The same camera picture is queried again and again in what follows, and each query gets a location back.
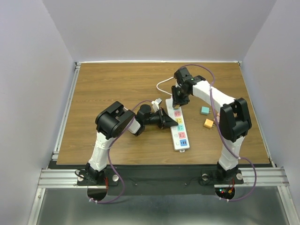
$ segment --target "wood grain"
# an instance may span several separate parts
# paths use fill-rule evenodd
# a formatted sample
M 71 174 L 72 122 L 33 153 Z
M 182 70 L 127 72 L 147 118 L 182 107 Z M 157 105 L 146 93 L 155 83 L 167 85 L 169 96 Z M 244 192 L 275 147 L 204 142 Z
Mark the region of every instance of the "wood grain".
M 82 64 L 57 164 L 86 164 L 95 144 L 96 116 L 115 101 L 130 109 L 143 100 L 169 98 L 169 95 L 158 91 L 155 86 L 158 82 L 173 76 L 183 65 L 182 63 Z M 234 98 L 245 98 L 248 102 L 252 128 L 243 142 L 240 155 L 250 158 L 254 163 L 268 163 L 240 67 L 237 63 L 203 65 L 215 74 L 216 88 Z M 197 67 L 188 69 L 192 75 L 202 75 L 211 82 L 209 73 L 203 69 Z M 161 84 L 160 88 L 171 92 L 172 85 L 174 80 Z M 191 146 L 185 153 L 173 150 L 170 129 L 160 130 L 157 126 L 149 125 L 139 137 L 126 132 L 111 150 L 112 161 L 116 165 L 215 164 L 220 157 L 222 143 L 216 128 L 203 127 L 205 119 L 212 120 L 213 115 L 201 115 L 199 112 L 202 106 L 208 105 L 191 96 L 190 103 L 182 108 Z

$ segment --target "white power strip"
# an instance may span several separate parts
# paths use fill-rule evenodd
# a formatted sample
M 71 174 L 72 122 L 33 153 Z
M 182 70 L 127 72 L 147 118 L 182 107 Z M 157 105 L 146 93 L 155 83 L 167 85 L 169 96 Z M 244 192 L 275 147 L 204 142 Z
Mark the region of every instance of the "white power strip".
M 166 99 L 165 104 L 167 106 L 168 115 L 178 123 L 178 126 L 171 127 L 174 150 L 184 152 L 189 149 L 189 142 L 181 107 L 174 109 L 172 98 Z

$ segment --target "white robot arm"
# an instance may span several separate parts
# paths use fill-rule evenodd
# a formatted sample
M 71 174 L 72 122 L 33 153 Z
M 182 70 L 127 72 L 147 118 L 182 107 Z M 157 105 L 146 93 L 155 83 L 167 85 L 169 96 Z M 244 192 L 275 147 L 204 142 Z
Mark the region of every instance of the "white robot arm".
M 238 156 L 241 144 L 252 127 L 246 100 L 235 99 L 220 92 L 211 87 L 203 77 L 193 77 L 185 67 L 177 70 L 174 77 L 177 81 L 177 85 L 172 86 L 174 108 L 188 104 L 190 94 L 211 105 L 210 89 L 212 89 L 214 109 L 220 113 L 220 133 L 226 146 L 234 155 Z M 217 164 L 221 180 L 231 177 L 238 169 L 238 159 L 232 153 L 223 144 L 221 157 Z
M 161 129 L 178 125 L 162 108 L 159 108 L 161 102 L 161 99 L 152 102 L 154 112 L 151 106 L 141 105 L 137 114 L 126 109 L 120 102 L 115 102 L 97 116 L 96 143 L 92 156 L 85 166 L 86 173 L 92 180 L 103 181 L 108 150 L 127 126 L 130 133 L 138 136 L 149 124 L 156 124 Z

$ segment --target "yellow label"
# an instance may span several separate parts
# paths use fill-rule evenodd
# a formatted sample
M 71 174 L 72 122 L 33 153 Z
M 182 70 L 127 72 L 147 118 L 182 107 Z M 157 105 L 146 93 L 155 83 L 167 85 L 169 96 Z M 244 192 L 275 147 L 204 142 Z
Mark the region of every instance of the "yellow label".
M 178 122 L 178 124 L 182 123 L 182 119 L 181 118 L 177 118 L 176 122 Z

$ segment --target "white wall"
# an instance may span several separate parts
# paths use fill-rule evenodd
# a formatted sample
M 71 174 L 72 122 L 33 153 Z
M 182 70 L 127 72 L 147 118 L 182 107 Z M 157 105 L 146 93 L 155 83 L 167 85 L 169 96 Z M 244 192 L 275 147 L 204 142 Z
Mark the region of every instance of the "white wall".
M 73 60 L 41 0 L 1 1 L 0 49 L 0 224 L 27 224 Z
M 300 213 L 300 1 L 277 0 L 243 63 L 272 158 L 284 166 Z
M 76 61 L 242 60 L 275 0 L 43 0 Z

